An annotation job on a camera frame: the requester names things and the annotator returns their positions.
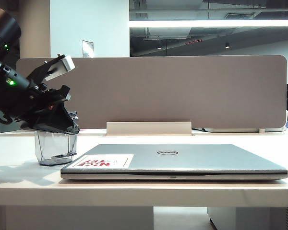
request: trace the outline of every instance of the clear plastic container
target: clear plastic container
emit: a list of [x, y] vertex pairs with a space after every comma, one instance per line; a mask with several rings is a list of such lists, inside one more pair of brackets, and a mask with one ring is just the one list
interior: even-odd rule
[[35, 154], [40, 165], [66, 164], [76, 155], [77, 135], [35, 132]]

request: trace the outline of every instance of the ceiling lamp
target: ceiling lamp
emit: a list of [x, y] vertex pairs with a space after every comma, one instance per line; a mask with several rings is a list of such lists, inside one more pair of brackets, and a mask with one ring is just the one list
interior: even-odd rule
[[265, 27], [288, 26], [288, 20], [192, 20], [192, 21], [129, 21], [129, 27]]

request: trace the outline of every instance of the white desk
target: white desk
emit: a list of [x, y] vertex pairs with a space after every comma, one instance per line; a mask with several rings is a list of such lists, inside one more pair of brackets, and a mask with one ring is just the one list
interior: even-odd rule
[[[288, 169], [288, 130], [188, 137], [106, 137], [104, 130], [84, 130], [77, 140], [78, 156], [103, 143], [230, 143]], [[288, 207], [288, 178], [265, 183], [71, 182], [61, 179], [61, 167], [38, 165], [33, 132], [0, 134], [0, 207], [141, 207], [146, 213], [153, 206]]]

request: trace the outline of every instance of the paper sign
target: paper sign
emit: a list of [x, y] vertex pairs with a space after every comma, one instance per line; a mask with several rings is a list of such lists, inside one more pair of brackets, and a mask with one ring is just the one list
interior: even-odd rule
[[84, 155], [68, 168], [72, 169], [120, 169], [128, 168], [133, 154]]

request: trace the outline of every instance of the silver laptop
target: silver laptop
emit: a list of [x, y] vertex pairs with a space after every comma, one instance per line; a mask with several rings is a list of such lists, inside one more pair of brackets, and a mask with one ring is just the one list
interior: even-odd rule
[[287, 170], [230, 144], [102, 144], [61, 169], [75, 180], [278, 180]]

